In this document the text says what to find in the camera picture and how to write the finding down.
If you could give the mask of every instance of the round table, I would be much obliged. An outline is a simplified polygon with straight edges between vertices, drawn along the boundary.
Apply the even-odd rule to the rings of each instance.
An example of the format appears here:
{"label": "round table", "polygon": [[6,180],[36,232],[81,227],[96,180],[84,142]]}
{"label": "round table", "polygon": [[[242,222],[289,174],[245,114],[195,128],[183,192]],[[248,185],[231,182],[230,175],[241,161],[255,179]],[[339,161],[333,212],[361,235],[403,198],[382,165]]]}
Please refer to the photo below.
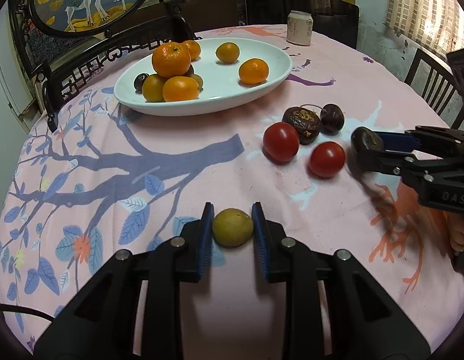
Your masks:
{"label": "round table", "polygon": [[[286,30],[199,34],[258,39],[292,57],[287,80],[252,103],[175,119],[127,109],[113,86],[150,53],[136,51],[106,64],[63,107],[55,133],[42,116],[23,145],[0,220],[1,301],[57,315],[114,251],[153,250],[199,218],[205,202],[215,212],[250,212],[261,202],[267,219],[311,250],[351,251],[435,349],[464,311],[464,276],[452,269],[444,214],[420,207],[399,177],[369,174],[359,182],[345,166],[318,181],[306,163],[321,142],[348,149],[358,126],[445,124],[368,56],[315,32],[309,47],[295,46]],[[261,151],[265,129],[304,103],[338,104],[343,130],[320,134],[287,165],[271,163]],[[232,250],[214,245],[205,282],[181,286],[186,359],[280,358],[284,286],[258,276],[251,242]],[[7,323],[31,349],[48,325],[12,313]]]}

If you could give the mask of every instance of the metal screw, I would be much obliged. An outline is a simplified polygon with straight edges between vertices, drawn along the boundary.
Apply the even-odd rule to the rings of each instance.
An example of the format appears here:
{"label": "metal screw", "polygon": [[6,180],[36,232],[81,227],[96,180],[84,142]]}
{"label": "metal screw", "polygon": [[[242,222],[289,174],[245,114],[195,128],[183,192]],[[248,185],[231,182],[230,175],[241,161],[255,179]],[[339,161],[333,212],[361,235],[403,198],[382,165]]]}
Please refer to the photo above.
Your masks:
{"label": "metal screw", "polygon": [[290,237],[285,237],[285,238],[282,238],[281,243],[286,248],[291,248],[295,246],[295,239],[290,238]]}
{"label": "metal screw", "polygon": [[115,253],[115,258],[123,261],[130,257],[131,253],[130,250],[127,249],[120,249],[117,253]]}
{"label": "metal screw", "polygon": [[170,240],[170,245],[172,245],[175,248],[178,248],[180,246],[185,245],[185,239],[182,237],[174,237]]}
{"label": "metal screw", "polygon": [[337,252],[337,257],[339,259],[341,259],[342,261],[347,261],[350,257],[352,257],[352,255],[350,254],[350,252],[346,249],[340,249],[338,252]]}

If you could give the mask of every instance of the cable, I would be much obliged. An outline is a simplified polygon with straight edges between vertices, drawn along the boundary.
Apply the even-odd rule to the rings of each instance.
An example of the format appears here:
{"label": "cable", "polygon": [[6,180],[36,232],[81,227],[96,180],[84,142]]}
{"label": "cable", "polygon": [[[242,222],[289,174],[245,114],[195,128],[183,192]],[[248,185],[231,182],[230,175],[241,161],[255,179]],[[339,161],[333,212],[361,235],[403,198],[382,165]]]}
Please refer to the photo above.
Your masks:
{"label": "cable", "polygon": [[52,317],[51,315],[45,314],[44,312],[34,310],[34,309],[29,309],[28,307],[15,306],[15,305],[12,305],[12,304],[0,303],[0,311],[4,311],[4,312],[21,312],[22,314],[34,315],[36,317],[46,319],[46,320],[48,320],[50,322],[53,322],[55,320],[54,317]]}

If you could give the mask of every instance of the green lemon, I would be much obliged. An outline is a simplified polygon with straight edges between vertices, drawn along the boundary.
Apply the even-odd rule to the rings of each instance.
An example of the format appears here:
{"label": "green lemon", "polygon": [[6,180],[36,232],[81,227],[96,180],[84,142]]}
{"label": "green lemon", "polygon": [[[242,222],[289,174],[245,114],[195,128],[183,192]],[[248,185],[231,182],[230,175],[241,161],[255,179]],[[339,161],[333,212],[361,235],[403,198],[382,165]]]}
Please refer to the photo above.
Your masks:
{"label": "green lemon", "polygon": [[214,218],[212,232],[219,245],[231,248],[246,243],[252,237],[253,222],[245,212],[228,208]]}

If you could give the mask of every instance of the can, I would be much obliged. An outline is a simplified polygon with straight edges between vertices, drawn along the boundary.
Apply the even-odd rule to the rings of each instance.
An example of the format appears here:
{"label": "can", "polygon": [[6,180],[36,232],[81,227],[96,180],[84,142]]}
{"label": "can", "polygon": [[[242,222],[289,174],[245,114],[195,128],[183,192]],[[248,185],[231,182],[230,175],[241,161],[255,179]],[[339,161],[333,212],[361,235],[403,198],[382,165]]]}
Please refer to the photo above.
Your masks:
{"label": "can", "polygon": [[287,20],[287,42],[299,46],[310,45],[313,25],[314,21],[310,13],[290,11]]}

